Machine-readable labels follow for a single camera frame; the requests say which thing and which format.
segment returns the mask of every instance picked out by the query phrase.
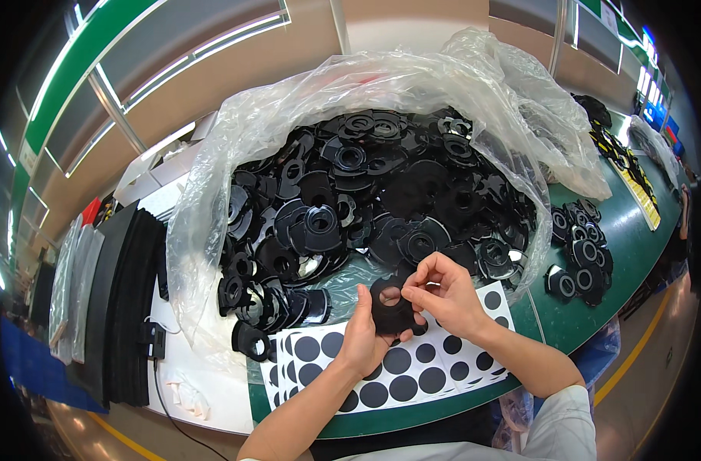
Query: sticker sheet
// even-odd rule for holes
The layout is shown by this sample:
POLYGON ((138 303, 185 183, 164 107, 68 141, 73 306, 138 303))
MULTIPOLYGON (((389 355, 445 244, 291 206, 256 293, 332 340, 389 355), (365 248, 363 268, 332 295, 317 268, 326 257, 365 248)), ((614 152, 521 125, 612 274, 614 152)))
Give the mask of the sticker sheet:
MULTIPOLYGON (((476 293, 486 313, 514 331, 502 283, 492 283, 476 293)), ((428 330, 391 347, 376 370, 350 392, 339 415, 438 400, 508 376, 483 349, 450 335, 429 313, 423 316, 428 330)), ((272 353, 261 364, 261 372, 272 410, 308 386, 331 363, 342 346, 345 327, 346 323, 298 328, 270 337, 272 353)))

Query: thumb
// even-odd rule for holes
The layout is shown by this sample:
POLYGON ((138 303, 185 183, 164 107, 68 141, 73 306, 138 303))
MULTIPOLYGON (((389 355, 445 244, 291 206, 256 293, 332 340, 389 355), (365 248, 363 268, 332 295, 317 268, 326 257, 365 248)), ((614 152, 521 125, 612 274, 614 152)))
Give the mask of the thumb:
POLYGON ((371 292, 368 287, 358 283, 358 303, 355 305, 355 313, 363 317, 371 317, 371 292))
POLYGON ((442 303, 442 299, 440 297, 433 295, 428 290, 422 290, 416 286, 404 287, 401 290, 401 295, 406 300, 410 300, 412 304, 419 305, 419 307, 424 310, 429 310, 433 316, 442 303))

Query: white sleeve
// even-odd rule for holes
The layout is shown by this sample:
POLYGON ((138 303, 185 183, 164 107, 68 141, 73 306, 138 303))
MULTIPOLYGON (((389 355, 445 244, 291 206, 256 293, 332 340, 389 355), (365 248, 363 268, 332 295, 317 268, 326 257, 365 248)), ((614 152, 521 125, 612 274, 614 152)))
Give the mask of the white sleeve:
POLYGON ((596 428, 588 391, 570 386, 545 400, 532 423, 522 455, 557 461, 596 459, 596 428))

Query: gray floor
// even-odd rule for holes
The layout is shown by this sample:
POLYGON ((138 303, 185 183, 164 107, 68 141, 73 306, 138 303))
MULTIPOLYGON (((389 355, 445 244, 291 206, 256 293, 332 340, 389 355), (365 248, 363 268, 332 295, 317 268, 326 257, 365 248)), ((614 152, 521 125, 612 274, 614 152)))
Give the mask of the gray floor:
MULTIPOLYGON (((629 320, 620 323, 621 353, 595 389, 599 394, 610 378, 620 377, 595 406, 599 460, 631 459, 649 438, 650 429, 676 382, 693 332, 698 302, 689 287, 690 278, 686 275, 669 290, 651 297, 629 320), (665 306, 659 313, 663 302, 665 306), (656 323, 646 341, 642 341, 640 354, 633 356, 631 366, 622 367, 646 336, 654 319, 656 323)), ((152 411, 113 405, 109 415, 101 416, 102 424, 86 411, 60 403, 50 403, 50 409, 64 441, 79 459, 219 459, 152 411)), ((236 459, 245 440, 245 437, 195 426, 182 427, 228 459, 236 459)), ((312 457, 307 452, 300 459, 312 457)))

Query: white table surface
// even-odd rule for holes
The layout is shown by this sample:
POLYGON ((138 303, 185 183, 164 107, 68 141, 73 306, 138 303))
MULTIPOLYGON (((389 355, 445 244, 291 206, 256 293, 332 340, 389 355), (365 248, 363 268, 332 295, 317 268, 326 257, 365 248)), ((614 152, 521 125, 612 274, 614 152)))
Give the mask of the white table surface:
MULTIPOLYGON (((171 305, 159 296, 158 286, 153 287, 151 316, 171 331, 179 329, 171 305)), ((159 390, 172 418, 196 426, 235 434, 250 434, 253 430, 251 403, 246 377, 236 378, 222 372, 199 358, 187 342, 184 332, 166 334, 166 358, 159 361, 159 390), (189 383, 201 392, 209 404, 206 420, 199 419, 189 411, 173 403, 171 387, 164 382, 170 371, 178 370, 187 376, 189 383)), ((165 415, 156 394, 152 362, 148 362, 148 399, 146 408, 165 415)))

